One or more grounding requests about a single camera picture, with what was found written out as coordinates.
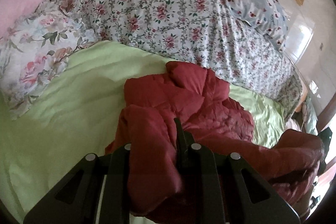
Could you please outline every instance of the beige wall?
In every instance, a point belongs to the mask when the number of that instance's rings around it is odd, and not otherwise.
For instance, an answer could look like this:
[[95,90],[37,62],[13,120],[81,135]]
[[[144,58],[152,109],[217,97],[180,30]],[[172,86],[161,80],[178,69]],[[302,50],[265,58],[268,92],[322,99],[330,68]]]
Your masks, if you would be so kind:
[[[316,95],[321,98],[313,97],[319,114],[336,92],[336,7],[332,0],[305,0],[302,6],[294,0],[279,1],[290,16],[287,52],[305,80],[319,87]],[[302,39],[302,26],[313,33],[310,42],[307,36]]]

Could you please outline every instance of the silver screw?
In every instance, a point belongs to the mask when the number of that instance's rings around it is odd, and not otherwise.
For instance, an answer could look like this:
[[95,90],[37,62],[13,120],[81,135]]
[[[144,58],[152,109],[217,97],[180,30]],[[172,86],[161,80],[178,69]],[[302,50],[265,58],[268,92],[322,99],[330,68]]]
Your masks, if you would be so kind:
[[199,143],[193,143],[193,144],[191,145],[191,148],[192,148],[193,150],[200,150],[201,147],[202,147],[202,146],[201,146]]
[[125,148],[126,150],[128,150],[128,151],[131,150],[131,144],[128,143],[127,145],[124,146],[124,148]]
[[233,160],[239,160],[239,159],[240,159],[240,155],[239,155],[237,152],[233,152],[233,153],[231,153],[230,157],[231,157]]
[[87,161],[92,161],[92,160],[94,160],[95,158],[96,158],[96,155],[93,154],[93,153],[87,154],[87,155],[85,156],[85,159],[86,159]]

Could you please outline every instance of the red jacket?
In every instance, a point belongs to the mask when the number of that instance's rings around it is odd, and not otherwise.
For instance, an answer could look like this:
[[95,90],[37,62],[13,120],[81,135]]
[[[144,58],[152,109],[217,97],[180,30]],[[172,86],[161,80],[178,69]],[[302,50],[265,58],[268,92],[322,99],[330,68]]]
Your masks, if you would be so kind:
[[128,192],[136,215],[157,223],[192,223],[193,198],[176,167],[176,126],[213,152],[240,153],[290,204],[312,185],[322,156],[317,136],[287,130],[273,149],[251,143],[251,114],[228,97],[229,83],[210,69],[171,61],[167,73],[128,79],[126,108],[111,153],[131,142]]

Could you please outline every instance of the green bed sheet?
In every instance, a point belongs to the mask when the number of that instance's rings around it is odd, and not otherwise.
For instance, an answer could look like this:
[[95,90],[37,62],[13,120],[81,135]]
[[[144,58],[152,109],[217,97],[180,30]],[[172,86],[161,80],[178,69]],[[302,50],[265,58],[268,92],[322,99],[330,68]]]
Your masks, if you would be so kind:
[[[168,61],[104,41],[73,54],[66,71],[16,121],[0,96],[0,199],[20,223],[83,156],[104,154],[125,107],[126,79],[163,73]],[[252,113],[254,143],[272,147],[284,128],[280,104],[234,85],[230,97]],[[133,217],[131,223],[152,222]]]

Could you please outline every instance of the bed sheet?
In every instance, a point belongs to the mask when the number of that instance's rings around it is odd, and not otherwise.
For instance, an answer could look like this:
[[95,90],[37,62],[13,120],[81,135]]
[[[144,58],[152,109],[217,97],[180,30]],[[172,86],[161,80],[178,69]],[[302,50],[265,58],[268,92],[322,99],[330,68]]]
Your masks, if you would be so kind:
[[[126,79],[165,72],[171,59],[117,42],[69,58],[33,107],[11,121],[0,98],[0,199],[21,223],[25,214],[87,153],[104,154],[125,107]],[[283,131],[279,103],[234,85],[230,96],[251,111],[255,142],[272,146]],[[132,217],[131,223],[152,223]]]
[[231,14],[228,0],[54,0],[100,40],[109,39],[211,68],[216,76],[284,107],[290,118],[302,85],[288,57]]

